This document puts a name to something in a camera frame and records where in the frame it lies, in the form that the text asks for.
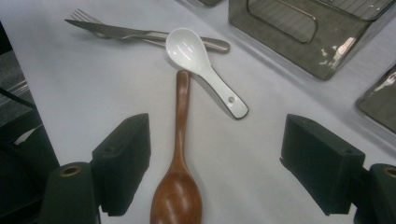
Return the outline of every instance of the white spoon handle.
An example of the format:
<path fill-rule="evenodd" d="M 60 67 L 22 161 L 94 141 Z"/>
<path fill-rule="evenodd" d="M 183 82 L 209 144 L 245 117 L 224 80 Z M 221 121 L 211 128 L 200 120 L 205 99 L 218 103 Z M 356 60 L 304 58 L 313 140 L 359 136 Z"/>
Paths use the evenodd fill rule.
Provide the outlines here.
<path fill-rule="evenodd" d="M 224 83 L 213 69 L 205 70 L 198 74 L 198 76 L 202 77 L 216 92 L 221 101 L 230 110 L 234 118 L 242 119 L 248 113 L 248 107 L 242 99 Z"/>

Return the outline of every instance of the black cable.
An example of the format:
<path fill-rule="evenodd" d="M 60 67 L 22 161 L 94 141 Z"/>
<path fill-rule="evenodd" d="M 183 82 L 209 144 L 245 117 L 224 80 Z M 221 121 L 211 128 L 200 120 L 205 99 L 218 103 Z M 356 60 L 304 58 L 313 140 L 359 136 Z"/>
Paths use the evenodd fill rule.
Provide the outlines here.
<path fill-rule="evenodd" d="M 18 103 L 20 103 L 20 104 L 22 104 L 22 105 L 26 105 L 26 106 L 28 106 L 28 107 L 30 107 L 30 108 L 32 108 L 32 109 L 36 109 L 36 107 L 35 107 L 34 104 L 32 104 L 32 103 L 30 103 L 30 102 L 28 102 L 28 101 L 23 100 L 21 97 L 18 97 L 18 96 L 16 96 L 16 95 L 14 95 L 14 94 L 12 94 L 12 93 L 10 93 L 10 92 L 4 90 L 3 88 L 0 88 L 0 94 L 3 94 L 3 95 L 6 96 L 7 98 L 9 98 L 9 99 L 11 99 L 11 100 L 13 100 L 13 101 L 16 101 L 16 102 L 18 102 Z"/>

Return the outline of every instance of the wooden spoon handle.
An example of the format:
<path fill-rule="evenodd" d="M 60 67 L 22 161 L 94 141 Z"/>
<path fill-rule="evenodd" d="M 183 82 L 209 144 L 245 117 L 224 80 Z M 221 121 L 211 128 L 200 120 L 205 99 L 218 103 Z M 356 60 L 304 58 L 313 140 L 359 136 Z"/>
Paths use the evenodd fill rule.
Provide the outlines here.
<path fill-rule="evenodd" d="M 170 170 L 187 170 L 187 165 L 184 161 L 184 136 L 189 113 L 190 76 L 191 73 L 186 70 L 177 72 L 175 152 Z"/>

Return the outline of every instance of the white spoon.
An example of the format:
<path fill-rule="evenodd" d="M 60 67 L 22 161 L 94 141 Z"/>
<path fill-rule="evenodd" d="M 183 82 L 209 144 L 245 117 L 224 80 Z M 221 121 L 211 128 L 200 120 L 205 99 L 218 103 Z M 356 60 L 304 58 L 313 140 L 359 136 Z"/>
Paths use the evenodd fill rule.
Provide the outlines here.
<path fill-rule="evenodd" d="M 236 119 L 248 113 L 248 107 L 213 70 L 201 38 L 194 31 L 180 28 L 172 31 L 166 38 L 166 51 L 180 67 L 203 78 L 216 92 L 221 101 Z"/>

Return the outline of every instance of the table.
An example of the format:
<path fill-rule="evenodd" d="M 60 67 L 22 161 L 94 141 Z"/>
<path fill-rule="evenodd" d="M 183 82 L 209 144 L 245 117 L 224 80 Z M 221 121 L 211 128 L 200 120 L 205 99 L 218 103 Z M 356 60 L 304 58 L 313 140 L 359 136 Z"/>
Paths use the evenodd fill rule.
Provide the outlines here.
<path fill-rule="evenodd" d="M 247 117 L 232 119 L 202 80 L 191 81 L 186 160 L 202 194 L 203 223 L 352 223 L 354 207 L 347 216 L 324 216 L 279 162 L 287 114 L 313 119 L 363 151 L 365 168 L 396 164 L 395 135 L 354 106 L 396 62 L 396 20 L 324 82 L 232 27 L 228 1 L 212 8 L 195 0 L 2 1 L 0 20 L 60 164 L 90 161 L 121 121 L 149 114 L 150 167 L 128 213 L 103 214 L 103 223 L 149 223 L 152 196 L 173 155 L 180 68 L 161 47 L 101 39 L 65 22 L 77 8 L 108 24 L 187 27 L 232 44 L 228 54 L 209 58 L 249 106 Z"/>

